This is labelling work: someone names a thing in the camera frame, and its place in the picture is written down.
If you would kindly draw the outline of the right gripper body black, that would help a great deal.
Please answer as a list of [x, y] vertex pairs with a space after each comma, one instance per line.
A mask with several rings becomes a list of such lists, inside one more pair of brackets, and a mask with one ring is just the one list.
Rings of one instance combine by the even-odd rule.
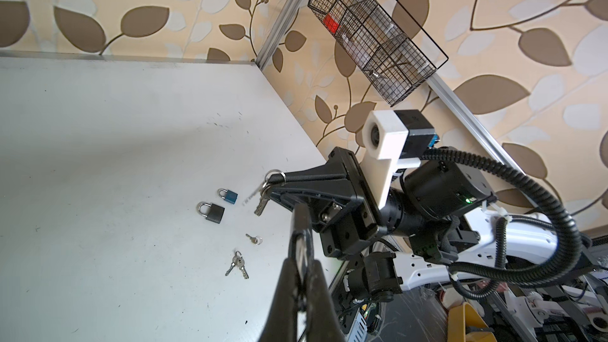
[[387, 226], [353, 152], [334, 148], [326, 167], [332, 164], [345, 176], [327, 182], [330, 194], [318, 234], [325, 256], [347, 261], [386, 236]]

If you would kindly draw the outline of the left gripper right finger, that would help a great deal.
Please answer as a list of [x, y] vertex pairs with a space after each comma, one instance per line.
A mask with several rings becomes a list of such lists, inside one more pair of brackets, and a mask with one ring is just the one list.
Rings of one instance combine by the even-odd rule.
[[333, 300], [329, 294], [324, 270], [314, 258], [314, 242], [311, 231], [305, 231], [304, 246], [306, 273], [304, 274], [305, 299], [307, 306], [306, 341], [344, 341]]

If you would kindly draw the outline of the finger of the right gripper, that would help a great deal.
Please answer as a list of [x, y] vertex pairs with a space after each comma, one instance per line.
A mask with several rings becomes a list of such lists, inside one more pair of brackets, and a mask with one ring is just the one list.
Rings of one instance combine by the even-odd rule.
[[274, 185], [268, 189], [268, 198], [290, 212], [296, 205], [306, 204], [313, 209], [314, 214], [321, 214], [331, 204], [337, 204], [345, 210], [361, 205], [361, 197], [356, 195], [352, 187], [345, 185], [332, 188], [328, 185]]
[[322, 166], [293, 172], [274, 170], [265, 179], [266, 187], [290, 183], [352, 187], [348, 171], [341, 163], [326, 163]]

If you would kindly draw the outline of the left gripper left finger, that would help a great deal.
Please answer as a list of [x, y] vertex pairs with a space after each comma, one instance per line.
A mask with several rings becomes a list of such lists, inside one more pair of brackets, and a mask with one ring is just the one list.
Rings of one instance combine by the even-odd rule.
[[259, 341], [298, 340], [298, 278], [295, 262], [288, 255], [283, 261], [269, 316]]

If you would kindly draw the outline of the small blue padlock key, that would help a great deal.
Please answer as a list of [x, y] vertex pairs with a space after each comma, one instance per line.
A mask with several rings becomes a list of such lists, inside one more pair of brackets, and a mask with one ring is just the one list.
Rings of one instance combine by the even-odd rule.
[[250, 234], [246, 234], [245, 237], [247, 237], [250, 240], [250, 242], [252, 242], [254, 245], [261, 245], [263, 242], [263, 239], [260, 236], [253, 236]]

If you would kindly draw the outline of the blue padlock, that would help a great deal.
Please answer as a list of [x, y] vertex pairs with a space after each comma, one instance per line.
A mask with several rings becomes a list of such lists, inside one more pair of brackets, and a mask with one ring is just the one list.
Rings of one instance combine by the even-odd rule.
[[218, 196], [229, 204], [236, 204], [238, 200], [238, 194], [236, 192], [225, 188], [220, 188], [218, 190]]

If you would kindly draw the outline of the black padlock key bunch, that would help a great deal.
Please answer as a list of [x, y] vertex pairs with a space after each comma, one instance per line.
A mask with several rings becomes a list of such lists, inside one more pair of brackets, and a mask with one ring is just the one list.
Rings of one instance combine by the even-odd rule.
[[250, 278], [245, 267], [245, 259], [242, 256], [242, 253], [238, 250], [234, 252], [234, 255], [231, 260], [231, 265], [229, 269], [226, 270], [225, 276], [229, 276], [231, 272], [233, 272], [235, 269], [239, 270], [242, 273], [242, 276], [245, 280], [248, 280]]

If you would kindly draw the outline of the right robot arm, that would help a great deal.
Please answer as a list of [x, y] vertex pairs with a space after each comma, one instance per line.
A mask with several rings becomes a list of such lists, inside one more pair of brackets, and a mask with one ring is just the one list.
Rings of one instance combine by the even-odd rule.
[[304, 213], [327, 257], [348, 261], [337, 303], [388, 302], [428, 283], [486, 279], [543, 288], [594, 268], [590, 239], [563, 204], [516, 169], [452, 148], [369, 150], [362, 160], [334, 149], [312, 169], [270, 172], [268, 202]]

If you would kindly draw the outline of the key bunch silver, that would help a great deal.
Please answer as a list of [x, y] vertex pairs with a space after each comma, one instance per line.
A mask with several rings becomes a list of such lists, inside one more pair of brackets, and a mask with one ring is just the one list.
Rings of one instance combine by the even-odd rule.
[[264, 175], [264, 180], [258, 185], [254, 192], [243, 200], [242, 205], [245, 206], [254, 199], [259, 199], [253, 213], [257, 216], [261, 216], [269, 202], [269, 196], [266, 194], [269, 188], [272, 185], [275, 185], [277, 182], [281, 183], [285, 182], [286, 180], [285, 172], [279, 169], [271, 169], [269, 172], [267, 172], [267, 174]]

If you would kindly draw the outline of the yellow bin outside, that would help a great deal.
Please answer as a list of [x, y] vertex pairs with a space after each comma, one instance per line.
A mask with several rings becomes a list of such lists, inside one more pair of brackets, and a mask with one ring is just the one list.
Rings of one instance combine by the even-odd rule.
[[490, 328], [468, 303], [464, 302], [448, 312], [448, 342], [497, 342], [494, 329]]

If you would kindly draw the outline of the red cap in basket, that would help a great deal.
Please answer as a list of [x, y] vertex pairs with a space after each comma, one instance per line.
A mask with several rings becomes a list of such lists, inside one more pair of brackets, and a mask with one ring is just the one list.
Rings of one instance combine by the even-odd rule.
[[339, 22], [336, 21], [331, 14], [326, 14], [322, 19], [322, 23], [332, 35], [335, 35], [340, 27]]

